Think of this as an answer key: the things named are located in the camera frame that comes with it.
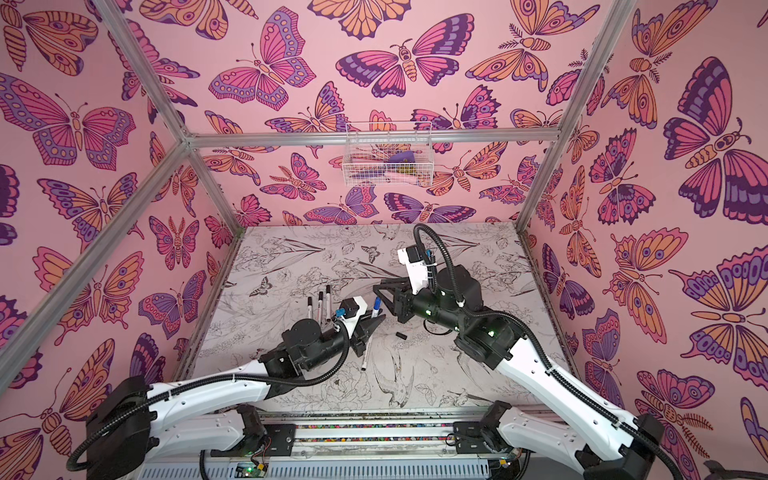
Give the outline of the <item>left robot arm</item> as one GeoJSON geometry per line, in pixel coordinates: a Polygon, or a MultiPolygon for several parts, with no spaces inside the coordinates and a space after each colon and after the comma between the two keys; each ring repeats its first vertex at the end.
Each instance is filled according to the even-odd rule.
{"type": "Polygon", "coordinates": [[[151,456],[168,453],[163,433],[214,411],[272,399],[330,380],[349,355],[362,355],[383,315],[337,319],[322,331],[302,319],[278,347],[227,372],[177,383],[148,383],[141,375],[122,381],[86,421],[86,438],[66,468],[89,479],[119,479],[151,456]]]}

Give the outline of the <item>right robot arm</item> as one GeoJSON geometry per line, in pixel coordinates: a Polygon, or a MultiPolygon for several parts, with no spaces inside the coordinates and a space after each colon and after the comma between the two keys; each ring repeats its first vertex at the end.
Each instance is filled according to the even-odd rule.
{"type": "Polygon", "coordinates": [[[373,290],[400,322],[419,317],[455,333],[460,351],[524,387],[559,418],[535,420],[497,401],[485,419],[490,448],[528,450],[585,479],[646,479],[655,462],[681,478],[661,447],[659,420],[631,414],[552,361],[522,320],[485,306],[481,284],[463,266],[430,275],[425,266],[411,265],[408,276],[373,290]]]}

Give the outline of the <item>small green circuit board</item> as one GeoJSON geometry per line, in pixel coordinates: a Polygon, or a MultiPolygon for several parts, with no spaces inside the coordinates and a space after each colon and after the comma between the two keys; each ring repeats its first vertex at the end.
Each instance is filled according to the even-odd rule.
{"type": "Polygon", "coordinates": [[[263,479],[266,477],[268,466],[263,463],[238,463],[235,468],[235,479],[263,479]]]}

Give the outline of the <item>purple item in basket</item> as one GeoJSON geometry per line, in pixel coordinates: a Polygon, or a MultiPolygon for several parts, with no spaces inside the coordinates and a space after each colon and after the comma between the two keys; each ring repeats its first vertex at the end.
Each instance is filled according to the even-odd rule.
{"type": "Polygon", "coordinates": [[[389,165],[413,164],[415,162],[416,152],[412,150],[396,153],[386,159],[386,163],[389,165]]]}

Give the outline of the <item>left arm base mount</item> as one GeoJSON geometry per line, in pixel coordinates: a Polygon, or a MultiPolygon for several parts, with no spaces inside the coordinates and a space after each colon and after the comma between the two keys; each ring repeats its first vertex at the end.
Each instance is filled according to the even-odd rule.
{"type": "Polygon", "coordinates": [[[230,410],[230,413],[234,413],[235,419],[243,424],[241,428],[235,428],[240,436],[237,442],[227,449],[210,450],[212,457],[288,457],[292,454],[296,441],[296,424],[264,423],[260,411],[248,404],[238,405],[235,410],[230,410]]]}

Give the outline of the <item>aluminium front rail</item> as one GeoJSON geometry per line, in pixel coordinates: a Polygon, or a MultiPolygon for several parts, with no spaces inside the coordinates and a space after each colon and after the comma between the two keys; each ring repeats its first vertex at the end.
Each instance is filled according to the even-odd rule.
{"type": "MultiPolygon", "coordinates": [[[[458,454],[445,445],[446,436],[454,422],[479,420],[488,408],[319,414],[268,413],[259,410],[264,423],[297,425],[295,445],[288,457],[212,457],[210,450],[227,449],[237,442],[240,434],[235,428],[241,428],[243,424],[230,411],[207,415],[186,421],[163,433],[163,438],[171,443],[170,452],[151,456],[128,476],[131,479],[209,479],[206,467],[215,462],[268,465],[279,460],[482,459],[490,467],[491,477],[488,479],[526,479],[533,471],[535,461],[540,458],[570,469],[528,450],[520,449],[521,455],[517,459],[504,460],[485,455],[458,454]]],[[[558,421],[553,416],[515,409],[535,420],[558,421]]]]}

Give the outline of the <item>aluminium frame back crossbar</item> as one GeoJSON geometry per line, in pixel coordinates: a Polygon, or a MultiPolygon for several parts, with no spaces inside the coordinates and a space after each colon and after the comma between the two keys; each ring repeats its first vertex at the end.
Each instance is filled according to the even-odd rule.
{"type": "Polygon", "coordinates": [[[398,130],[376,132],[333,133],[253,133],[211,134],[190,137],[192,148],[217,148],[237,146],[331,146],[345,145],[348,141],[360,143],[474,143],[493,141],[542,141],[558,140],[557,128],[501,128],[460,130],[398,130]]]}

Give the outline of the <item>aluminium frame diagonal bar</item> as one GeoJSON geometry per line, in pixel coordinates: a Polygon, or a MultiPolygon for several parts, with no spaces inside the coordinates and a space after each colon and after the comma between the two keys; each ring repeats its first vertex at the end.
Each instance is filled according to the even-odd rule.
{"type": "Polygon", "coordinates": [[[165,159],[152,169],[145,181],[113,217],[106,228],[97,235],[90,247],[82,253],[57,283],[32,310],[19,330],[1,350],[1,390],[6,391],[17,373],[42,344],[60,320],[64,310],[74,301],[114,250],[122,237],[138,219],[178,164],[189,152],[189,146],[178,143],[165,159]]]}

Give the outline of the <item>aluminium frame right post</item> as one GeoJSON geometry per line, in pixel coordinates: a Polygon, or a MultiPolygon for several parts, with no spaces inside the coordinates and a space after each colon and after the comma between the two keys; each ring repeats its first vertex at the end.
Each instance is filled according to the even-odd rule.
{"type": "Polygon", "coordinates": [[[542,198],[547,182],[550,180],[555,168],[560,165],[561,156],[567,147],[570,135],[575,130],[581,115],[585,112],[590,95],[610,56],[613,54],[624,25],[631,17],[635,6],[635,0],[612,2],[605,22],[593,42],[588,60],[582,69],[575,90],[564,111],[559,124],[558,137],[547,149],[531,190],[520,210],[518,220],[515,222],[518,233],[526,231],[528,222],[535,213],[537,202],[542,198]]]}

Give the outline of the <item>aluminium frame post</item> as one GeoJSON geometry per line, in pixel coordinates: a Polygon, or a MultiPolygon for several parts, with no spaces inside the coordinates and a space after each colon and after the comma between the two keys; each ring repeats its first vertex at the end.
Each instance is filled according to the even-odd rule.
{"type": "Polygon", "coordinates": [[[537,202],[542,198],[547,182],[550,180],[555,168],[560,165],[561,156],[567,147],[570,135],[575,130],[581,115],[585,112],[590,95],[610,56],[613,54],[624,25],[631,17],[635,6],[635,0],[612,2],[605,22],[593,42],[588,60],[582,69],[575,90],[564,111],[559,124],[558,137],[547,149],[531,190],[520,210],[518,220],[515,222],[518,233],[526,231],[528,222],[535,213],[537,202]]]}
{"type": "Polygon", "coordinates": [[[94,6],[102,16],[104,26],[112,34],[129,64],[133,67],[134,72],[146,90],[147,96],[158,109],[158,114],[176,140],[177,148],[181,151],[183,159],[188,160],[195,169],[209,198],[217,208],[222,219],[227,223],[230,231],[238,235],[241,232],[241,227],[235,219],[234,208],[228,203],[221,187],[212,176],[212,172],[205,165],[199,151],[192,146],[192,133],[188,130],[174,104],[167,96],[165,88],[158,79],[150,61],[144,55],[143,48],[132,33],[119,7],[113,1],[100,0],[94,1],[94,6]]]}

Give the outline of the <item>aluminium frame left post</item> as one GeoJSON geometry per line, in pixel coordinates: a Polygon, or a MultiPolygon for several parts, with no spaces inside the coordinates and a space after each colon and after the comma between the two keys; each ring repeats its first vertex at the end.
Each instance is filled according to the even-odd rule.
{"type": "Polygon", "coordinates": [[[212,172],[205,165],[199,151],[192,146],[192,133],[188,130],[174,104],[167,96],[165,88],[158,79],[150,61],[144,55],[143,48],[132,33],[119,7],[113,1],[100,0],[94,1],[94,6],[102,16],[104,26],[112,34],[129,64],[133,67],[134,72],[146,90],[147,96],[158,109],[158,114],[176,140],[177,148],[181,151],[183,159],[188,160],[195,169],[209,198],[217,208],[222,219],[227,223],[230,231],[238,235],[241,232],[241,227],[235,219],[234,208],[228,203],[221,187],[212,176],[212,172]]]}

